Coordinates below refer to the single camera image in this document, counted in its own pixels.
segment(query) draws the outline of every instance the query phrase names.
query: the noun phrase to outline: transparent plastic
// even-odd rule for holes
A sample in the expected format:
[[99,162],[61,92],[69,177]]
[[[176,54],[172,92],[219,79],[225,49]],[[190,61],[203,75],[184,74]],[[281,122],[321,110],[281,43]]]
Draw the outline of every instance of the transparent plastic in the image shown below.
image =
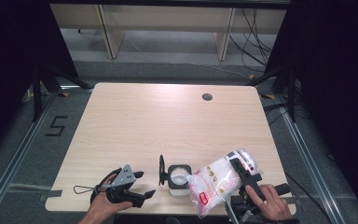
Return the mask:
[[262,174],[251,154],[245,149],[238,149],[200,168],[196,173],[188,175],[186,179],[189,195],[198,207],[199,218],[207,216],[212,208],[224,202],[240,188],[240,177],[230,163],[230,160],[234,158],[238,158],[251,175]]

